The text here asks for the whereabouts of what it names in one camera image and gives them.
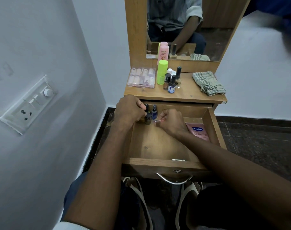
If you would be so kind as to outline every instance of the white wall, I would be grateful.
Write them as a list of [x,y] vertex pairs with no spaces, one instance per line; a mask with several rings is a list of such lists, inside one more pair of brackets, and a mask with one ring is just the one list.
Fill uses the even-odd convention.
[[0,229],[55,225],[105,110],[72,1],[0,0],[0,116],[44,74],[59,93],[25,135],[0,121]]
[[124,0],[72,0],[106,103],[123,97],[130,71]]
[[291,37],[279,17],[244,17],[216,72],[228,103],[216,115],[291,120]]

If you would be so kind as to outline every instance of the vaseline logo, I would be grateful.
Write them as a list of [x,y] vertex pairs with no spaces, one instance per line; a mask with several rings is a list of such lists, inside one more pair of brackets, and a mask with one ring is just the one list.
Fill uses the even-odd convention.
[[201,127],[192,127],[192,129],[195,131],[203,131],[203,128]]

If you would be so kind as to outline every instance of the towel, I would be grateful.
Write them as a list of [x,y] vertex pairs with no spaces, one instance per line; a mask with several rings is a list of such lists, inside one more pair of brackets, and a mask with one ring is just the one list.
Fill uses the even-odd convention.
[[212,71],[207,71],[204,73],[193,73],[192,78],[201,88],[201,92],[206,93],[208,96],[212,96],[217,93],[226,93],[224,86],[219,81],[217,81]]
[[195,53],[190,54],[190,59],[191,60],[210,60],[207,55],[201,55],[201,54],[195,54]]

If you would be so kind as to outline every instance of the white sleeve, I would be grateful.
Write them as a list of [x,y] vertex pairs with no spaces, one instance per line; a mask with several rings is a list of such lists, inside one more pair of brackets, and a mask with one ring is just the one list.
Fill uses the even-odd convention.
[[89,230],[89,229],[69,222],[59,222],[58,224],[56,224],[53,230]]
[[186,21],[191,16],[197,16],[200,18],[199,24],[203,21],[202,0],[191,0],[190,7],[186,11]]

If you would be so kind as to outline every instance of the metal drawer handle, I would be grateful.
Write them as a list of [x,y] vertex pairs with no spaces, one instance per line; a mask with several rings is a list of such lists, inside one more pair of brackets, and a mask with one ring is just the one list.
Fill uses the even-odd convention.
[[168,183],[170,183],[170,184],[172,184],[172,185],[182,185],[182,184],[185,184],[186,182],[188,182],[190,179],[192,179],[193,178],[193,175],[191,176],[191,177],[189,177],[189,178],[187,178],[185,181],[183,181],[183,182],[171,182],[171,181],[169,181],[169,180],[167,180],[166,178],[164,178],[161,174],[158,174],[158,173],[156,173],[159,177],[161,177],[165,182],[168,182]]

